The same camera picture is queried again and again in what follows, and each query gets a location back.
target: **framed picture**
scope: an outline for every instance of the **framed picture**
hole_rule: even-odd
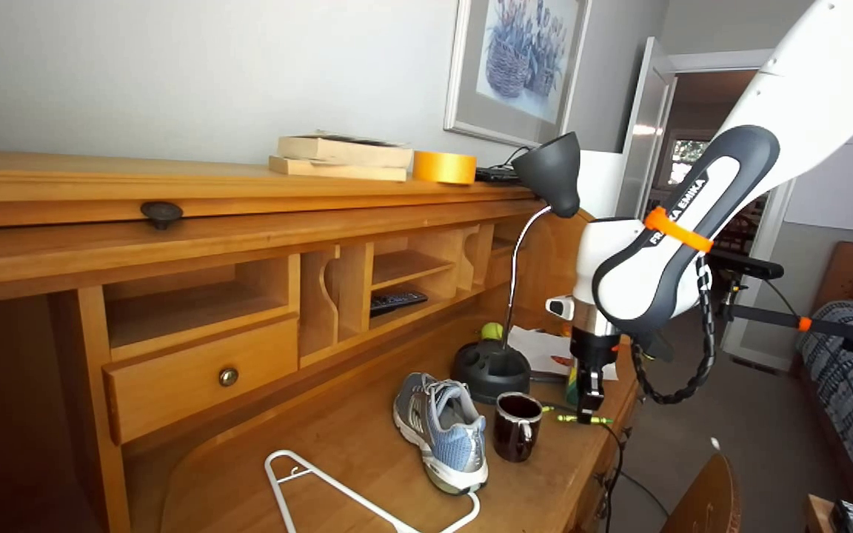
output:
[[[444,129],[535,147],[565,132],[589,0],[460,0]]]

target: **door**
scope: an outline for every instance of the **door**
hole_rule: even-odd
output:
[[[647,38],[634,104],[630,108],[627,137],[623,142],[623,179],[620,180],[616,216],[643,218],[643,206],[650,194],[676,89],[677,78],[670,57],[656,38]]]

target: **dark brown mug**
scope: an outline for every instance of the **dark brown mug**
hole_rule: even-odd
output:
[[[512,463],[528,459],[541,421],[542,404],[538,400],[522,392],[502,392],[495,399],[495,453]]]

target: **shoe sole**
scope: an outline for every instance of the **shoe sole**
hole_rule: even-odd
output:
[[[483,468],[476,472],[457,472],[433,456],[433,450],[430,449],[429,444],[400,419],[396,409],[393,409],[393,425],[406,442],[420,449],[420,458],[423,459],[426,476],[437,489],[454,496],[464,496],[470,492],[477,492],[485,486],[489,478],[489,467],[485,460]]]

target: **window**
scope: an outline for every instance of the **window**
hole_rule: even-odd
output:
[[[666,185],[673,187],[683,183],[686,173],[690,172],[693,163],[703,155],[703,151],[710,145],[710,141],[692,141],[691,139],[678,138],[673,142],[673,151],[670,152],[671,167],[670,176]]]

